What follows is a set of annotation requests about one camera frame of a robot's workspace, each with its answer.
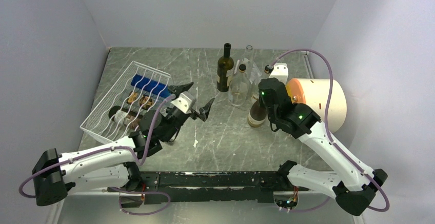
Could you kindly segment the silver capped dark bottle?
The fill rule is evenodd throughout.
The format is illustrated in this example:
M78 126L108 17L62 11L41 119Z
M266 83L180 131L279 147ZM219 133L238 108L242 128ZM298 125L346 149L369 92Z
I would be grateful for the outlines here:
M120 106L113 106L108 112L108 117L111 121L131 130L138 129L143 118L142 115Z

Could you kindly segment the gold foil wine bottle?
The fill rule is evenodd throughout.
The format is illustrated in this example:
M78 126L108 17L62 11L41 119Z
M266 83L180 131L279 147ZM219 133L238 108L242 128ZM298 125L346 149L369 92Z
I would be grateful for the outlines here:
M247 116L247 122L251 127L260 127L267 118L267 111L260 99L251 106Z

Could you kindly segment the small dark capped bottle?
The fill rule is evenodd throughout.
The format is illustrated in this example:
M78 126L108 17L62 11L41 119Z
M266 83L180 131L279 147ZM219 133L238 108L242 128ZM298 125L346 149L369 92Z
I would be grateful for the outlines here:
M156 98L150 96L148 93L140 94L139 92L132 91L127 97L126 104L133 107L133 109L149 110L156 103Z

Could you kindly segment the blue clear bottle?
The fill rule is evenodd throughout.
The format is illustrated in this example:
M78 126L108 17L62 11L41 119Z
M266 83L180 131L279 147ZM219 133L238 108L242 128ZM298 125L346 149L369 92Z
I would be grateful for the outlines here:
M150 92L160 97L166 98L171 95L168 90L168 84L161 82L160 80L153 80L141 75L136 74L132 81L131 86Z

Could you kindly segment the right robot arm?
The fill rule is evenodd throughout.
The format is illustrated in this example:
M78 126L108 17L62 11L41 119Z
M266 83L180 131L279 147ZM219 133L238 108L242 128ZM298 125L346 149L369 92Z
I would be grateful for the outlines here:
M389 199L382 190L388 177L384 170L367 166L344 148L315 111L306 104L292 103L285 85L278 79L261 80L259 94L270 123L310 147L333 169L333 173L320 172L288 160L276 172L282 190L294 186L320 192L354 216L370 208L380 193L386 202L382 211L389 210Z

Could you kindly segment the dark green wine bottle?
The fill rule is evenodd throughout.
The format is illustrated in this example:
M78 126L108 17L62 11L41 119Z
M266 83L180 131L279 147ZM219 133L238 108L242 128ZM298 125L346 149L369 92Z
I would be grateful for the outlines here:
M234 60L230 56L230 53L231 44L225 43L223 56L217 62L216 88L220 92L227 92L229 90L229 84L233 77Z

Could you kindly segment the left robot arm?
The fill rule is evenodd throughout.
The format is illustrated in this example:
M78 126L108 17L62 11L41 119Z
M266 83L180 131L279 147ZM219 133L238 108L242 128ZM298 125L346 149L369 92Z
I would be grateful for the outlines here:
M143 185L139 166L146 158L162 149L162 142L171 142L189 118L206 121L214 102L194 109L196 99L188 92L192 83L168 88L167 96L157 108L149 109L132 129L118 140L72 153L58 153L55 148L42 153L28 179L33 182L34 198L40 207L57 203L69 194L102 187L125 188L133 192Z

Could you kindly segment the clear bottle white label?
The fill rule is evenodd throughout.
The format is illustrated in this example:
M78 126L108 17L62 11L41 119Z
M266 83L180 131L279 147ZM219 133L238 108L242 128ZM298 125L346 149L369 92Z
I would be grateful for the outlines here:
M235 107L243 105L248 95L250 81L246 69L245 64L240 64L237 73L234 75L229 85L228 98Z

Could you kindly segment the clear amber liquor bottle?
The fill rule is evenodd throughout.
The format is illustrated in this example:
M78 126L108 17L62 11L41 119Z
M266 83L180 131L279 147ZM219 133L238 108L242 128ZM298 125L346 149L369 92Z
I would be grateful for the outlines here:
M272 73L273 67L269 67L266 65L263 70L256 71L256 76L252 84L252 92L251 92L251 103L255 103L259 99L259 88L258 85L262 79L266 79Z

